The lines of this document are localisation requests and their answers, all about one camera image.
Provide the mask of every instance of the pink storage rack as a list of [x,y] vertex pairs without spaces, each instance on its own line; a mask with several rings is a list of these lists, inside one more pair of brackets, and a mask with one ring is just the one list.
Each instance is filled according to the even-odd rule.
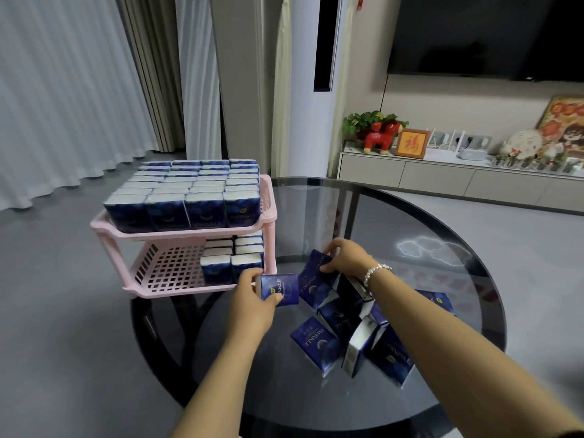
[[[105,210],[90,223],[107,256],[121,278],[123,290],[142,298],[171,297],[231,290],[235,285],[205,286],[200,267],[203,246],[208,239],[263,232],[265,273],[276,270],[276,202],[272,179],[260,175],[262,213],[250,227],[190,231],[147,232],[126,234],[110,221]],[[117,240],[145,241],[142,250],[128,269]]]

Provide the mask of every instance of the glass tabletop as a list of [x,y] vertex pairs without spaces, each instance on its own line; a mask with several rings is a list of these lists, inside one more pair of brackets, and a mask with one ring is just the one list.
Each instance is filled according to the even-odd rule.
[[[274,179],[279,273],[299,273],[311,250],[352,239],[416,289],[448,294],[457,316],[505,349],[505,315],[472,249],[430,214],[389,193],[328,179]],[[215,359],[230,293],[132,301],[136,339],[166,390],[186,405]],[[416,368],[402,388],[366,361],[354,378],[325,379],[289,337],[314,311],[276,309],[245,392],[240,434],[442,436],[452,426]]]

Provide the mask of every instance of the black tv screen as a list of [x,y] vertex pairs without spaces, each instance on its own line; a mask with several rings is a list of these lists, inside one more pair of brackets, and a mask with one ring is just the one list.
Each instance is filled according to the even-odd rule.
[[401,0],[388,73],[584,81],[584,0]]

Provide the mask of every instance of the white tv stand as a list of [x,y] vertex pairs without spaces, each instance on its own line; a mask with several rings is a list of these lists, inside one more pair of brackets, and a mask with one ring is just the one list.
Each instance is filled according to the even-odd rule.
[[462,160],[442,149],[427,149],[419,160],[365,155],[346,145],[337,179],[379,189],[584,213],[584,171],[567,176],[494,168],[490,161]]

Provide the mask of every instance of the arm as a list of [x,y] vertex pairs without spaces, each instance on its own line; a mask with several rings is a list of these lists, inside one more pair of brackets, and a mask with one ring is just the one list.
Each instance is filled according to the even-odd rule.
[[[359,245],[336,238],[340,254],[323,272],[361,281],[378,264]],[[369,289],[452,423],[465,437],[552,438],[584,425],[515,361],[389,270]]]
[[265,301],[253,292],[251,280],[263,271],[246,269],[231,299],[227,335],[217,358],[186,406],[171,438],[237,438],[245,385],[253,356],[272,325],[282,294]]

